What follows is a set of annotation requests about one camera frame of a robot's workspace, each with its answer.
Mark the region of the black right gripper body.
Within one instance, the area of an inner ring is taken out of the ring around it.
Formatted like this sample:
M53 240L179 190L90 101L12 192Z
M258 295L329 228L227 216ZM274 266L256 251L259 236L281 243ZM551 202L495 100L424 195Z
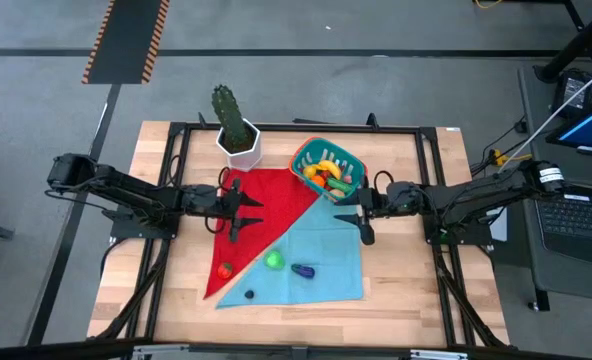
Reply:
M376 188L364 188L358 192L363 216L359 218L361 241L373 245L375 235L369 221L376 218L392 218L422 215L426 213L426 197L423 190L412 182L391 182L384 194Z

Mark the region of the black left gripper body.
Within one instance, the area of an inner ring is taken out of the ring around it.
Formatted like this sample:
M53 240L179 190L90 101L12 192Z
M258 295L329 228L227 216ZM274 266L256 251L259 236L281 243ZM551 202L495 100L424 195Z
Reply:
M186 215L228 220L230 223L229 240L235 243L238 239L238 227L241 221L237 211L241 205L242 192L240 180L235 178L230 188L223 194L211 185L198 184L182 187L182 211Z

